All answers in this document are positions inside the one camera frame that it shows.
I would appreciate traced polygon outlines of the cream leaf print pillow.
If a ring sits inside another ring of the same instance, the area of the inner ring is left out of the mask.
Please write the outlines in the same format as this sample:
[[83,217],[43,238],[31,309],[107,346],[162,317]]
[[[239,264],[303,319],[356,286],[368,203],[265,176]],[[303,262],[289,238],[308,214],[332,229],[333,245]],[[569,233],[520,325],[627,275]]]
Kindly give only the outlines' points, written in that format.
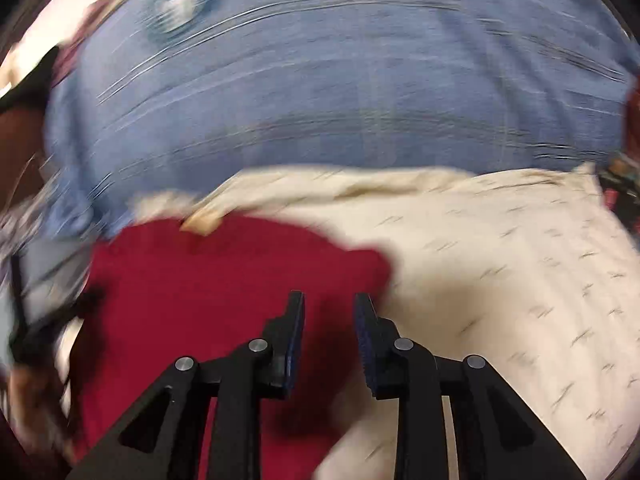
[[380,312],[438,356],[480,354],[586,477],[607,477],[639,429],[639,254],[596,170],[277,166],[204,197],[140,192],[135,222],[205,234],[229,212],[308,226],[394,268]]

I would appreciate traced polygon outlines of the blue plaid pillow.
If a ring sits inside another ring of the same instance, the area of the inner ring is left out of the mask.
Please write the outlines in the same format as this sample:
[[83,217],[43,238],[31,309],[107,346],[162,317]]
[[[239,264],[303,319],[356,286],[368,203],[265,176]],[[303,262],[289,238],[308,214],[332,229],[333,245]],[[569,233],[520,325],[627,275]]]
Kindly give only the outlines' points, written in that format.
[[44,229],[258,166],[569,170],[618,150],[638,70],[602,0],[126,0],[50,95]]

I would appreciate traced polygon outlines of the red fleece garment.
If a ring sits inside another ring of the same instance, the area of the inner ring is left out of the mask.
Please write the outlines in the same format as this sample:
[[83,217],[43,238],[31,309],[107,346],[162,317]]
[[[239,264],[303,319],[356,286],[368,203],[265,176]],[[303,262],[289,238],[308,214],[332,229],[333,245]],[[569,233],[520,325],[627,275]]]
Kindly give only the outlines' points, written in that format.
[[294,224],[230,214],[207,236],[176,220],[130,226],[96,245],[102,294],[70,354],[74,448],[86,454],[180,356],[208,361],[260,334],[288,294],[305,297],[291,396],[262,407],[262,474],[308,479],[341,437],[332,404],[358,361],[352,302],[383,295],[390,262]]

